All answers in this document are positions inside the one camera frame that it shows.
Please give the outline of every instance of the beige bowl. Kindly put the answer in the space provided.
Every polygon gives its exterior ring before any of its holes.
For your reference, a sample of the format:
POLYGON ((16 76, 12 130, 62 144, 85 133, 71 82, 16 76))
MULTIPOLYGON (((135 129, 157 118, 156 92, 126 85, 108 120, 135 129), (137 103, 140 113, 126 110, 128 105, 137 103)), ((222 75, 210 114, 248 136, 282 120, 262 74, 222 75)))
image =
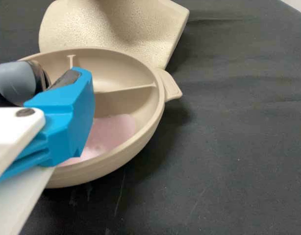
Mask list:
POLYGON ((38 53, 21 60, 38 61, 52 82, 71 66, 91 71, 96 97, 95 117, 130 114, 137 126, 134 136, 113 150, 83 162, 57 167, 48 188, 86 183, 123 166, 154 134, 165 102, 182 96, 166 71, 150 68, 132 56, 111 49, 67 49, 38 53))

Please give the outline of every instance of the pink food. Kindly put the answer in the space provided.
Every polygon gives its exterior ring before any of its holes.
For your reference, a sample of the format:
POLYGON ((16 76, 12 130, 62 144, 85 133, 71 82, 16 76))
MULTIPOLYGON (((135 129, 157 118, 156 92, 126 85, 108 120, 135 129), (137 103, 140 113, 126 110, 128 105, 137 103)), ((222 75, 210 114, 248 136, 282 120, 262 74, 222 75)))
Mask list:
POLYGON ((130 139, 135 131, 135 120, 129 114, 95 118, 81 157, 70 158, 59 166, 95 158, 130 139))

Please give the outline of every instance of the table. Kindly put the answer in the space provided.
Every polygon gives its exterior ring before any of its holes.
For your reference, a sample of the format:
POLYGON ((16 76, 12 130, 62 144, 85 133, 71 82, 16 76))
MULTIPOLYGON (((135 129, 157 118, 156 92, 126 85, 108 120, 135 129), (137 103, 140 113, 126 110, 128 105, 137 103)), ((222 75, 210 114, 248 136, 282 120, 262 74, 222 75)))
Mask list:
MULTIPOLYGON (((37 53, 51 0, 0 0, 0 63, 37 53)), ((128 164, 42 194, 23 235, 301 235, 301 14, 278 0, 177 0, 184 96, 128 164)))

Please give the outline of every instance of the blue plastic part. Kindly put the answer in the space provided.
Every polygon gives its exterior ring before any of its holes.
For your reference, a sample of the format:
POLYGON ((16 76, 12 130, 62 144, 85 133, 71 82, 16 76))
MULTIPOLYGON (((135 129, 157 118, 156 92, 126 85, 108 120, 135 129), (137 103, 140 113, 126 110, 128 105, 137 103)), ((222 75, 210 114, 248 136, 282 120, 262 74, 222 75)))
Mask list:
POLYGON ((44 111, 46 125, 1 175, 0 181, 33 166, 56 166, 79 157, 92 127, 95 98, 92 75, 73 67, 80 77, 75 83, 37 94, 25 107, 44 111))

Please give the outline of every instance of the screw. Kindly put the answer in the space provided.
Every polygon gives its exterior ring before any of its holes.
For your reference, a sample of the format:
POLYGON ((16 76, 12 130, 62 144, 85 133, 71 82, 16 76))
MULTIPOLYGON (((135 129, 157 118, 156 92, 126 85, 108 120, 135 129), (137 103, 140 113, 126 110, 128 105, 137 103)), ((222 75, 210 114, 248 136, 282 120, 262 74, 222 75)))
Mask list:
POLYGON ((33 109, 21 109, 21 110, 17 111, 15 115, 17 117, 26 117, 26 116, 30 116, 34 113, 35 113, 35 111, 33 109))

